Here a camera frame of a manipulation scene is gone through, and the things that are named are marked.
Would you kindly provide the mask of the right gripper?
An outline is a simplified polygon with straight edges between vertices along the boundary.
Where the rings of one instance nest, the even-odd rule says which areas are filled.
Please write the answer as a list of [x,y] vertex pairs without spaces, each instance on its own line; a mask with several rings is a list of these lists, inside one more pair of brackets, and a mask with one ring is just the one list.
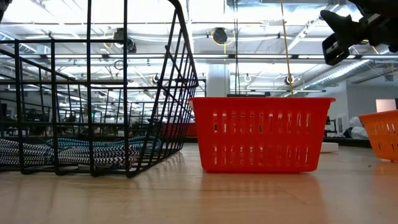
[[322,10],[320,16],[334,32],[322,42],[327,65],[336,65],[349,56],[348,48],[363,40],[376,47],[388,46],[397,52],[397,0],[352,0],[363,17],[354,22],[350,15]]

